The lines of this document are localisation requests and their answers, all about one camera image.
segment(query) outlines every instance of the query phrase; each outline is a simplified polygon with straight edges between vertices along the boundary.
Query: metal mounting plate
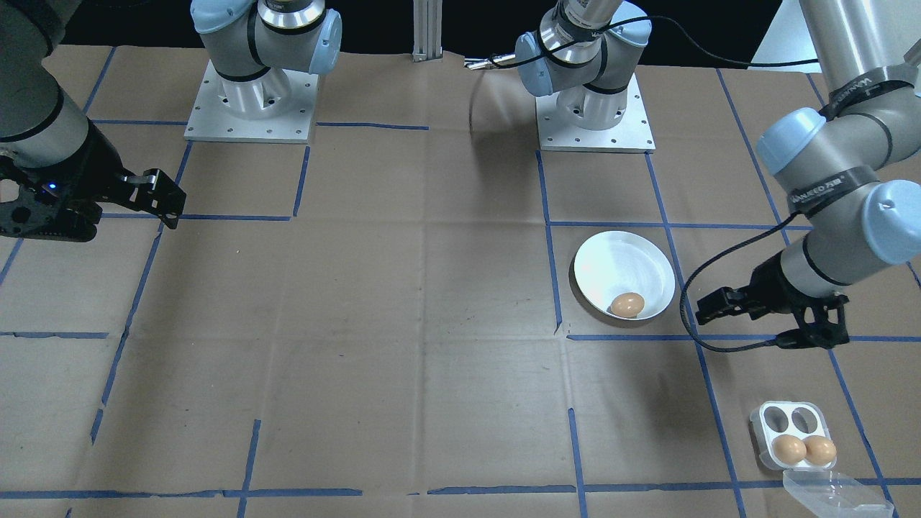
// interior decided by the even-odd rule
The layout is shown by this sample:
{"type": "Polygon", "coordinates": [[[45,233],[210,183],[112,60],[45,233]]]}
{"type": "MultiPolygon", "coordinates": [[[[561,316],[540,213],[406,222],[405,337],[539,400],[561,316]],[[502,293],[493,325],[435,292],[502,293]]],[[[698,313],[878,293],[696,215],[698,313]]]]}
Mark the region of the metal mounting plate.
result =
{"type": "Polygon", "coordinates": [[[609,130],[592,131],[566,122],[556,109],[559,95],[537,98],[537,129],[544,151],[645,153],[656,148],[636,76],[627,86],[624,118],[609,130]]]}
{"type": "Polygon", "coordinates": [[[291,81],[292,95],[287,100],[287,110],[268,119],[242,119],[228,110],[218,96],[220,77],[208,62],[185,128],[186,140],[307,144],[313,130],[320,77],[292,70],[285,70],[285,74],[291,81]]]}

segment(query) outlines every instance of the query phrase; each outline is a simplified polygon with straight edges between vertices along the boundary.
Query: plastic lid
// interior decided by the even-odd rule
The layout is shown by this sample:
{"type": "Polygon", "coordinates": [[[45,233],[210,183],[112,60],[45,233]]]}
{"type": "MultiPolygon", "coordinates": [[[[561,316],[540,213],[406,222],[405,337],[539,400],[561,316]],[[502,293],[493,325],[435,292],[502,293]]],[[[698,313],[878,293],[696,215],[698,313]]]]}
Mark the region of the plastic lid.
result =
{"type": "Polygon", "coordinates": [[[339,47],[343,39],[343,19],[339,13],[329,9],[320,28],[320,38],[310,58],[308,70],[311,74],[329,74],[339,60],[339,47]]]}
{"type": "Polygon", "coordinates": [[[864,202],[863,230],[873,252],[890,265],[921,253],[921,185],[893,180],[877,185],[864,202]]]}
{"type": "Polygon", "coordinates": [[[245,15],[255,0],[192,0],[192,21],[199,34],[217,32],[245,15]]]}
{"type": "MultiPolygon", "coordinates": [[[[515,61],[525,61],[541,55],[541,46],[534,39],[533,32],[525,32],[515,43],[515,61]]],[[[543,97],[554,93],[554,82],[550,78],[550,69],[546,59],[518,67],[521,83],[534,97],[543,97]]]]}
{"type": "Polygon", "coordinates": [[[758,140],[758,155],[772,175],[778,174],[823,126],[825,118],[812,108],[800,108],[788,113],[758,140]]]}
{"type": "Polygon", "coordinates": [[[895,506],[836,471],[784,472],[784,489],[819,518],[890,518],[895,506]]]}
{"type": "MultiPolygon", "coordinates": [[[[630,18],[641,18],[646,15],[646,11],[629,2],[624,2],[614,11],[611,23],[623,21],[630,18]]],[[[649,44],[649,33],[652,32],[652,21],[642,20],[628,23],[620,27],[615,27],[611,33],[619,40],[626,41],[636,47],[645,47],[649,44]]]]}

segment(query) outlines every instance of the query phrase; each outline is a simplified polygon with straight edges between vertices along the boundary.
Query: egg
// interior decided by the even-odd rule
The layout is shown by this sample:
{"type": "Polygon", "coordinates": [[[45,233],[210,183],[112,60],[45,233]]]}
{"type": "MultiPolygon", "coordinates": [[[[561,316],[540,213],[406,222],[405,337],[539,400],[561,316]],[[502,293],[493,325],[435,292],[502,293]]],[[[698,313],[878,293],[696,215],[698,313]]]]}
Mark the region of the egg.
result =
{"type": "Polygon", "coordinates": [[[815,465],[826,465],[838,456],[838,449],[827,437],[812,435],[806,438],[806,460],[815,465]]]}
{"type": "Polygon", "coordinates": [[[628,291],[618,295],[617,298],[611,302],[608,312],[621,318],[636,318],[636,316],[643,311],[645,306],[646,301],[643,300],[642,295],[634,293],[633,291],[628,291]]]}
{"type": "Polygon", "coordinates": [[[772,448],[774,448],[774,456],[777,457],[777,460],[786,465],[794,465],[806,458],[806,444],[792,435],[777,436],[772,448]]]}

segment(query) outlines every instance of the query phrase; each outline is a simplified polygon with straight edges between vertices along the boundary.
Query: empty egg slot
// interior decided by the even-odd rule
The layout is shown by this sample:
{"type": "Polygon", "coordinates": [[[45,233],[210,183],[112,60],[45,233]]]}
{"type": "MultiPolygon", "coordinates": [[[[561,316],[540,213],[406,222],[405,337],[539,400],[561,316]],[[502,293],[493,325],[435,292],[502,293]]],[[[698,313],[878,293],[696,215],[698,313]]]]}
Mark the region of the empty egg slot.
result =
{"type": "Polygon", "coordinates": [[[787,412],[784,412],[776,406],[769,406],[764,409],[764,422],[767,423],[767,426],[770,427],[771,430],[777,433],[787,431],[787,428],[790,426],[790,422],[787,419],[787,412]]]}
{"type": "Polygon", "coordinates": [[[793,418],[793,426],[803,433],[812,434],[819,429],[819,418],[805,406],[796,408],[790,415],[793,418]]]}

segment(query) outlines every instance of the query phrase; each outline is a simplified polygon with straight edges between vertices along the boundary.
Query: egg carton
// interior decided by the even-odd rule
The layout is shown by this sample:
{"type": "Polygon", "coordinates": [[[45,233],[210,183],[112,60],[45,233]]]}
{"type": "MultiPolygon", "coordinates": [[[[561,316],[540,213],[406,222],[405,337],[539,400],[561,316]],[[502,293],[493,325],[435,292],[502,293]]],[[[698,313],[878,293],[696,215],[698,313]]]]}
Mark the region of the egg carton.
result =
{"type": "Polygon", "coordinates": [[[752,428],[758,447],[761,450],[761,462],[769,469],[796,471],[824,471],[834,467],[837,457],[825,465],[815,465],[806,459],[796,464],[787,464],[777,458],[774,451],[774,439],[781,435],[792,435],[801,440],[813,435],[820,435],[829,441],[825,416],[812,403],[805,401],[767,401],[752,412],[752,428]]]}

